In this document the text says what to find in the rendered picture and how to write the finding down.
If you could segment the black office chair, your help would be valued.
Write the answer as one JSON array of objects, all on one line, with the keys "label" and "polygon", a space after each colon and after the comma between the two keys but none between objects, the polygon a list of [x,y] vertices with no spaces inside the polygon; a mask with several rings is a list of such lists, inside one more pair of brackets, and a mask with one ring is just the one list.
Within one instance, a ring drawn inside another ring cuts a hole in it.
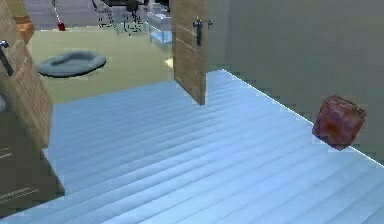
[{"label": "black office chair", "polygon": [[101,0],[112,11],[115,23],[122,23],[135,16],[140,6],[147,6],[150,0]]}]

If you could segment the red and white plunger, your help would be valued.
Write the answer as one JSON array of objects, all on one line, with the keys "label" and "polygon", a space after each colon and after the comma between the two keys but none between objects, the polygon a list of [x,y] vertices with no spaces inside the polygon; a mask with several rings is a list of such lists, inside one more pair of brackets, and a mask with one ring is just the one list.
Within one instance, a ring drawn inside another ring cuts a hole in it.
[{"label": "red and white plunger", "polygon": [[65,31],[66,30],[66,26],[62,22],[62,20],[60,19],[59,13],[57,11],[57,0],[50,0],[50,1],[51,1],[51,4],[52,4],[53,8],[54,8],[55,16],[56,16],[56,19],[57,19],[58,30],[59,31]]}]

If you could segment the red cube box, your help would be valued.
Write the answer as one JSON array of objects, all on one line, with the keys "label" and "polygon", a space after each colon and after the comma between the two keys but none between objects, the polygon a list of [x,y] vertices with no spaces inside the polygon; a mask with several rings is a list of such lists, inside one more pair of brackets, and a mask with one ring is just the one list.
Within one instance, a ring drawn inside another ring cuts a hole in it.
[{"label": "red cube box", "polygon": [[367,112],[352,101],[332,95],[323,101],[312,134],[341,151],[355,140],[366,117]]}]

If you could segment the grey round floor cushion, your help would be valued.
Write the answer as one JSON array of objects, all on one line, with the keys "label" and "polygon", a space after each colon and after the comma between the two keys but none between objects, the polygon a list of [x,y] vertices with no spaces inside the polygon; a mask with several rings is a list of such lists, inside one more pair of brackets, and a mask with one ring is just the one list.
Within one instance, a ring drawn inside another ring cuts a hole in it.
[{"label": "grey round floor cushion", "polygon": [[68,78],[88,74],[103,67],[106,62],[106,57],[98,52],[77,50],[48,58],[36,64],[35,69],[43,76]]}]

